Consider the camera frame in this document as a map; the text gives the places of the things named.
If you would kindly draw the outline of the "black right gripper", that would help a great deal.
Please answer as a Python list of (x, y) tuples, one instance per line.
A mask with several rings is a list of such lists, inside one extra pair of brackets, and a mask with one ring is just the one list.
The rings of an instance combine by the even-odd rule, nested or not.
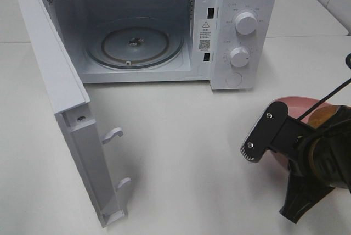
[(350, 108), (332, 105), (313, 112), (308, 123), (270, 107), (270, 149), (288, 160), (282, 216), (303, 216), (335, 187), (350, 188)]

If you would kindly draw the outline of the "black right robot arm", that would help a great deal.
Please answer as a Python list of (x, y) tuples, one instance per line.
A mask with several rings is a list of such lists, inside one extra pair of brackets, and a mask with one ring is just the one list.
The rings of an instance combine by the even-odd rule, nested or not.
[(350, 107), (322, 107), (303, 123), (276, 102), (263, 121), (262, 146), (289, 172), (280, 214), (296, 223), (335, 188), (350, 189)]

